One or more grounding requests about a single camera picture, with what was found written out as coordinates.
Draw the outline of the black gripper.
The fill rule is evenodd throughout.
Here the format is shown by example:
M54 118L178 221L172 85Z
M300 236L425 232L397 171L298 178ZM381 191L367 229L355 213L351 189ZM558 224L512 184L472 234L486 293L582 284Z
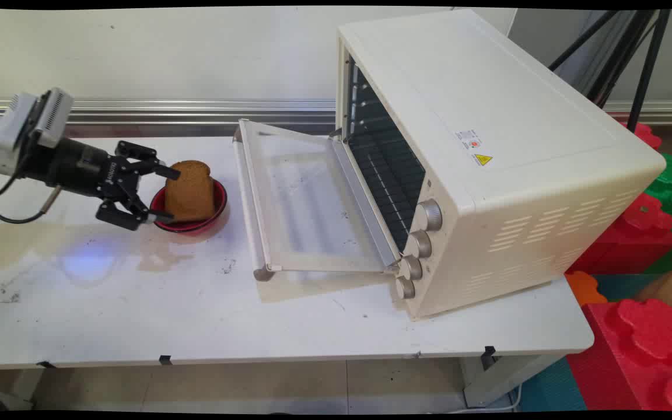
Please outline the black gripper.
M150 173L177 180L181 175L161 162L155 149L120 141L111 155L70 138L54 148L33 145L21 158L21 176L50 188L101 199L100 221L136 231L141 224L173 222L174 215L152 210L138 197L139 176Z

